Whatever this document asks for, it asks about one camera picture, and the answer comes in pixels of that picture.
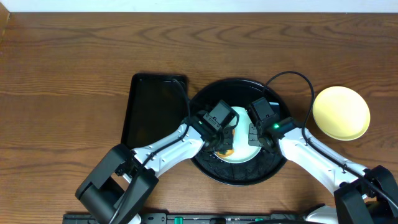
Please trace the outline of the yellow plate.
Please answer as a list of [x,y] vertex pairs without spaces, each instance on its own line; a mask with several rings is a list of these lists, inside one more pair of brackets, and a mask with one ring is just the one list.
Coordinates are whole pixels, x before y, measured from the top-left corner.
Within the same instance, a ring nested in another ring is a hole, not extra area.
[[371,121],[364,98],[344,86],[322,90],[315,98],[312,113],[317,126],[329,137],[340,141],[360,138]]

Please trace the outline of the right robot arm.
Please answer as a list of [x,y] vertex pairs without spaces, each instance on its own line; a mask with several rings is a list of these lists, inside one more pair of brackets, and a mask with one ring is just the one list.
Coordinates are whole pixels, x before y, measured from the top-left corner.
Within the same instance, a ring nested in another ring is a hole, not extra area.
[[313,137],[292,118],[249,126],[249,143],[258,143],[298,164],[334,196],[302,223],[397,223],[397,182],[383,166],[369,169]]

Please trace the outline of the orange green scrub sponge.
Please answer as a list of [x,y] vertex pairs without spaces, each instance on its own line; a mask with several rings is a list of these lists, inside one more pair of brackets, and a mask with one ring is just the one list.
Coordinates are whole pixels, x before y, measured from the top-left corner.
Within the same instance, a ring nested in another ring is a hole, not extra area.
[[233,150],[234,129],[226,128],[221,135],[220,143],[217,145],[215,152],[220,157],[232,155]]

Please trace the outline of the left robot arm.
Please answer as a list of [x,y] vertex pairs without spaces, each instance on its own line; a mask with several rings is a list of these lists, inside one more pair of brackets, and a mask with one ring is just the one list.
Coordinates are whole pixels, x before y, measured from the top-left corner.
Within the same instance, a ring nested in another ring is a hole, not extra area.
[[114,146],[75,192],[98,223],[140,223],[139,211],[173,166],[198,154],[210,140],[205,121],[186,119],[172,134],[130,150]]

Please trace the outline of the light blue plate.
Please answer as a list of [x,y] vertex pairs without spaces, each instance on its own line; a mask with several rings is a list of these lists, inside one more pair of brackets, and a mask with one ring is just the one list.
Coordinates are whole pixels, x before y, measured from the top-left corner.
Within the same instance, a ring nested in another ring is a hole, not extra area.
[[232,109],[239,115],[238,125],[234,129],[232,149],[226,155],[215,152],[222,161],[239,164],[253,159],[261,150],[260,146],[249,145],[249,128],[252,121],[243,107],[233,106]]

